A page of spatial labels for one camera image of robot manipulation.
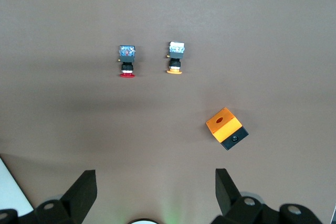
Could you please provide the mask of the red mushroom push button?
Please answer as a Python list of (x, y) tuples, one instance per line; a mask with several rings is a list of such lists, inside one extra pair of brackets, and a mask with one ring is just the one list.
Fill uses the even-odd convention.
[(119, 47), (119, 59), (121, 62), (121, 74), (120, 77), (123, 78), (134, 78), (133, 74), (133, 63), (135, 61), (135, 46), (132, 45), (120, 45)]

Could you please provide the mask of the white drawer cabinet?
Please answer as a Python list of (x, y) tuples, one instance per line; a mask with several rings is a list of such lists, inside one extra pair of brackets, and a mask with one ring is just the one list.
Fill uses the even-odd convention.
[(0, 157), (0, 210), (15, 209), (18, 216), (33, 211), (31, 203)]

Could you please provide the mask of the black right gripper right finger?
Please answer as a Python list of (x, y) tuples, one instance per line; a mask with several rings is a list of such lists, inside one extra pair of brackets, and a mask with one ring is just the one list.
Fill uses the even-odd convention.
[(305, 206), (289, 203), (275, 211), (252, 196), (242, 196), (224, 168), (215, 171), (215, 190), (222, 214), (211, 224), (322, 224)]

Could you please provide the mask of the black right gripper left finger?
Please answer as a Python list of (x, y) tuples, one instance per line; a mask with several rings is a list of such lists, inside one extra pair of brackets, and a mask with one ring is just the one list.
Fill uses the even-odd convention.
[(86, 170), (60, 199), (48, 200), (23, 216), (15, 209), (1, 209), (0, 224), (82, 224), (96, 198), (96, 171)]

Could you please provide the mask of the brown table cover mat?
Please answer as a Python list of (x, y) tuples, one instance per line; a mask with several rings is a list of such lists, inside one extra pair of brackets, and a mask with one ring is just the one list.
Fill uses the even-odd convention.
[[(206, 125), (223, 108), (249, 133), (229, 150)], [(0, 0), (0, 154), (34, 206), (95, 169), (85, 224), (209, 224), (217, 168), (330, 224), (336, 0)]]

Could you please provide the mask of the yellow mushroom push button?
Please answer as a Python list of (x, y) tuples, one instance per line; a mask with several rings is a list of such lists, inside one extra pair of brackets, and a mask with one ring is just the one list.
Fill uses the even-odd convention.
[(169, 74), (182, 74), (181, 59), (184, 56), (185, 43), (171, 41), (169, 44), (169, 54), (166, 56), (170, 59), (167, 73)]

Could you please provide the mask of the orange black button enclosure box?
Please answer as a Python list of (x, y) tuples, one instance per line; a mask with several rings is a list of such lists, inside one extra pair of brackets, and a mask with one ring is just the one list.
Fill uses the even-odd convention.
[(206, 125), (213, 137), (226, 150), (231, 149), (249, 135), (241, 122), (228, 108), (221, 109), (206, 121)]

